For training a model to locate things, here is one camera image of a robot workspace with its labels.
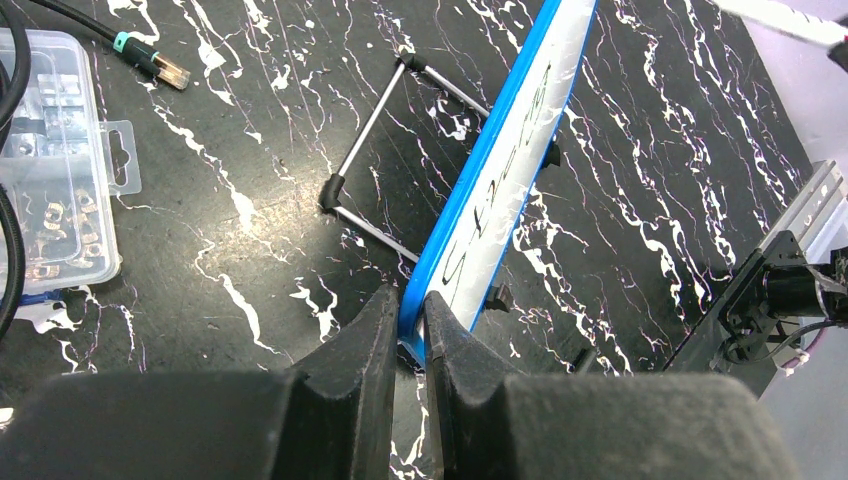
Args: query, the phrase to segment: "white board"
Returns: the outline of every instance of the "white board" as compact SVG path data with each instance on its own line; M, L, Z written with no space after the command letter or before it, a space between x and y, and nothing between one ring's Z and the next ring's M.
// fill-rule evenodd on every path
M401 341L423 365L424 296L473 329L579 74L596 0L548 0L474 145L404 294Z

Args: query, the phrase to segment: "white pen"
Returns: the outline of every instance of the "white pen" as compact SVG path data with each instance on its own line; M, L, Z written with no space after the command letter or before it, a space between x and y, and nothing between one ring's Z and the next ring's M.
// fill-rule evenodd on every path
M727 13L738 15L799 40L832 48L848 41L848 28L794 10L774 0L712 0Z

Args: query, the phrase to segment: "black marble countertop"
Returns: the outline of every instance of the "black marble countertop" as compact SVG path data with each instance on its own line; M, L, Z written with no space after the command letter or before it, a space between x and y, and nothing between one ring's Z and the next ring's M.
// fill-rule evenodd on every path
M8 406L68 372L280 370L413 265L324 215L318 193L402 49L491 107L540 0L69 1L189 68L151 83L88 32L103 119L135 127L143 191L114 199L112 281L71 292L72 328L18 322L0 346ZM480 118L405 76L344 202L423 248ZM558 134L499 278L509 314L475 334L528 372L660 368L811 167L741 22L705 0L600 0ZM423 373L399 360L391 466L431 471Z

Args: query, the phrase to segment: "black cable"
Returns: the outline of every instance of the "black cable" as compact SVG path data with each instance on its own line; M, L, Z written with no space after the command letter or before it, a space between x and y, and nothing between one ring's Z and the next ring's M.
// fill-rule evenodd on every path
M0 16L6 19L6 24L12 32L12 40L15 44L15 71L12 73L11 81L8 77L0 81L0 135L4 139L8 136L11 128L12 117L18 104L26 93L29 83L29 74L32 61L32 53L29 48L29 39L26 29L21 22L16 7L8 0L0 0ZM18 216L12 207L12 201L6 194L6 189L0 185L0 227L3 228L3 238L6 240L6 255L8 257L8 272L6 274L6 288L3 299L0 300L0 339L9 330L18 305L21 303L21 295L24 291L24 273L26 271L26 252L24 250L24 238L21 234L21 226Z
M56 13L62 14L64 16L70 18L71 20L74 20L78 23L81 23L82 25L85 25L86 27L88 27L91 30L93 30L94 32L96 32L98 35L104 37L106 40L109 41L109 43L114 42L115 38L118 36L118 32L116 32L115 30L112 30L111 28L107 27L106 25L103 25L102 23L98 22L97 20L95 20L95 19L89 17L88 15L80 12L76 8L69 7L69 6L65 5L64 3L60 3L60 2L57 2L55 0L30 0L30 1L32 3L41 5L44 8L49 8L50 10L53 10Z
M80 12L76 8L69 7L57 0L30 0L36 5L53 10L71 20L74 20L102 36L116 52L118 56L126 60L130 65L142 70L178 90L188 87L191 72L177 65L159 50L148 45L137 38L132 38L127 32L117 32L103 25L97 20Z
M806 335L810 332L815 332L815 331L821 330L823 328L835 327L837 325L839 325L838 322L834 322L834 321L831 321L831 320L825 320L823 322L812 323L810 325L806 325L804 327L801 327L798 330L795 330L794 332L790 333L789 336L786 337L786 340L781 342L780 345L778 345L777 347L774 348L774 350L771 350L770 352L768 352L767 354L765 354L764 356L759 357L759 358L744 359L744 360L739 359L739 358L733 358L730 354L730 352L732 350L729 348L733 345L732 341L730 341L732 339L728 339L727 341L725 341L722 344L722 350L723 350L722 353L724 354L725 360L727 360L730 363L736 364L736 365L745 365L745 364L749 364L749 363L762 362L763 360L768 360L769 358L774 357L781 350L788 347L793 342L797 341L798 339L800 339L801 337L803 337L804 335Z

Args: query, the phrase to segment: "plastic box lid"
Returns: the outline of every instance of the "plastic box lid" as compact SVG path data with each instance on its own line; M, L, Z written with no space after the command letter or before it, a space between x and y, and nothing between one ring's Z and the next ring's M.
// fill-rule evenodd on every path
M0 183L18 215L26 246L24 292L100 283L121 264L109 201L140 191L129 122L100 123L88 56L79 41L61 32L27 31L32 72L0 152ZM0 29L0 60L14 69L14 43ZM119 132L127 163L117 185L109 135ZM0 236L0 288L8 260Z

